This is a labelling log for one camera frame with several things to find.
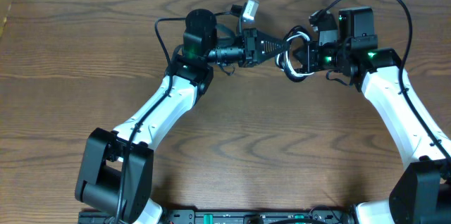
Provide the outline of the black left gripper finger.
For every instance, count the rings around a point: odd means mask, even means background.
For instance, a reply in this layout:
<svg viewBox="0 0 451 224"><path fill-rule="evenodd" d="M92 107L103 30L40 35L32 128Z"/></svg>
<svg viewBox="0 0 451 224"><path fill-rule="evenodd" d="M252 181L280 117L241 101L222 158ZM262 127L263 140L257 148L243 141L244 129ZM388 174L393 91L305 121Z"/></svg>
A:
<svg viewBox="0 0 451 224"><path fill-rule="evenodd" d="M271 58L276 57L279 54L283 54L288 50L286 45L282 45L279 47L276 47L275 49L271 50L271 51L267 51L265 49L262 49L259 52L259 62L263 63Z"/></svg>
<svg viewBox="0 0 451 224"><path fill-rule="evenodd" d="M257 31L257 47L259 49L287 49L288 42L284 39L273 37L260 30Z"/></svg>

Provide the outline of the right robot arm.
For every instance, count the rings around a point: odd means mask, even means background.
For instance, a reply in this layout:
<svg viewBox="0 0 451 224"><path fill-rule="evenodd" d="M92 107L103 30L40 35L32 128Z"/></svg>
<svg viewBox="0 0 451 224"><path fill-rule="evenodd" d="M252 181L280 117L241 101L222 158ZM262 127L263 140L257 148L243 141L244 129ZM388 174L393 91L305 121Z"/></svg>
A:
<svg viewBox="0 0 451 224"><path fill-rule="evenodd" d="M450 139L416 95L401 59L378 48L373 11L317 11L309 22L318 40L296 51L302 74L332 70L350 79L378 111L400 153L404 172L389 197L353 208L354 223L449 223Z"/></svg>

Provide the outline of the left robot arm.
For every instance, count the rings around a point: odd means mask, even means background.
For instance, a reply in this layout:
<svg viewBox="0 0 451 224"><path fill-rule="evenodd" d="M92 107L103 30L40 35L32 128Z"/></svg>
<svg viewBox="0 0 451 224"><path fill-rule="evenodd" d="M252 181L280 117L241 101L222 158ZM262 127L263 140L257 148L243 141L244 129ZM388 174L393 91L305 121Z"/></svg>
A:
<svg viewBox="0 0 451 224"><path fill-rule="evenodd" d="M236 30L217 14L195 9L182 17L183 42L166 53L167 67L154 95L111 131L96 128L87 138L75 198L107 214L107 223L157 223L163 209L151 198L154 152L175 122L191 110L214 77L213 65L254 67L287 51L284 39L256 28L241 8Z"/></svg>

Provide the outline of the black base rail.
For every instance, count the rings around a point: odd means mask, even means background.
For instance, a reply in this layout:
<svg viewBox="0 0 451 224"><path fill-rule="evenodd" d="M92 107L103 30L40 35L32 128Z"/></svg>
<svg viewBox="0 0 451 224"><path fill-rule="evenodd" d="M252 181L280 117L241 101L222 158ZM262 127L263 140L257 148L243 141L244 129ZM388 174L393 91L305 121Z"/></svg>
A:
<svg viewBox="0 0 451 224"><path fill-rule="evenodd" d="M307 219L321 223L353 224L357 221L351 213L326 206L304 211L196 211L193 209L165 209L158 224L248 224L274 223L294 219L305 223Z"/></svg>

